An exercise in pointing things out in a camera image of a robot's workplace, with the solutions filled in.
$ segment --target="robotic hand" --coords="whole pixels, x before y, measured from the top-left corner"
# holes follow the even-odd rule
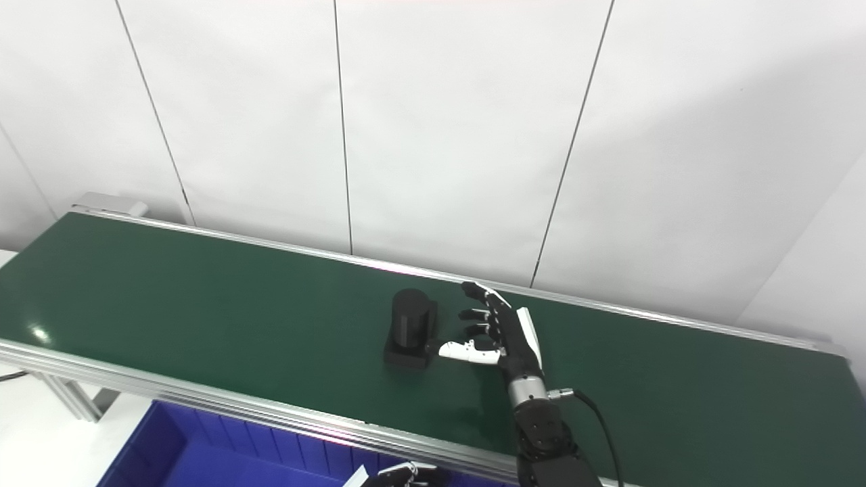
[[[361,465],[343,487],[445,487],[448,473],[435,465],[403,462],[370,477]]]
[[[557,399],[575,395],[575,391],[547,391],[545,387],[541,352],[529,310],[513,309],[499,293],[478,282],[464,282],[461,287],[467,297],[483,303],[486,309],[462,311],[461,319],[478,321],[466,327],[470,340],[444,343],[437,353],[450,359],[496,365],[502,371],[517,426],[520,486],[601,487],[555,403]],[[481,335],[488,336],[490,341],[474,340]],[[588,401],[583,394],[577,395]],[[591,401],[587,404],[598,414]],[[607,434],[604,422],[602,426]]]

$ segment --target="blue plastic bin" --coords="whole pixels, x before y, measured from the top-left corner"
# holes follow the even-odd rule
[[[99,487],[340,487],[401,458],[153,401]],[[505,487],[452,473],[449,487]]]

